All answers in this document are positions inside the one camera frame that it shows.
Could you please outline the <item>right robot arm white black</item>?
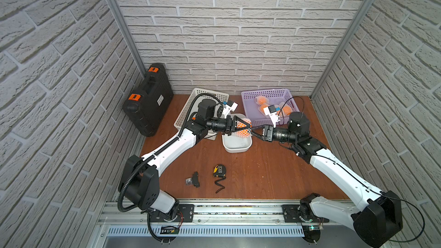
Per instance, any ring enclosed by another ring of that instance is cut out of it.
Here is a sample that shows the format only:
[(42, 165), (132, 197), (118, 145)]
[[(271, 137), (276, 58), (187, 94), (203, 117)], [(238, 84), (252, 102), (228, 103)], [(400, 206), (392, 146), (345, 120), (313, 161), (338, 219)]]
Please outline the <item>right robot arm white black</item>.
[(403, 228), (401, 202), (392, 192), (383, 192), (336, 158), (331, 150), (310, 135), (310, 122), (301, 113), (291, 113), (286, 128), (265, 125), (254, 136), (267, 142), (283, 142), (317, 170), (326, 175), (354, 203), (353, 207), (312, 193), (297, 209), (303, 222), (324, 218), (354, 230), (369, 246), (379, 248)]

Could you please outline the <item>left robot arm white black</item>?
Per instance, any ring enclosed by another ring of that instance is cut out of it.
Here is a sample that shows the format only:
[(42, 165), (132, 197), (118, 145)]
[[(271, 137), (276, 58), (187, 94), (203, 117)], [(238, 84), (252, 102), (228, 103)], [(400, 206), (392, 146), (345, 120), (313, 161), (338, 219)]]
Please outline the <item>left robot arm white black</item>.
[(141, 157), (131, 156), (125, 163), (118, 186), (119, 212), (140, 209), (161, 212), (165, 219), (178, 215), (179, 201), (160, 189), (160, 176), (181, 154), (207, 137), (209, 131), (226, 135), (249, 137), (252, 124), (248, 119), (232, 117), (236, 103), (221, 102), (217, 97), (203, 93), (196, 111), (189, 109), (176, 135), (157, 149)]

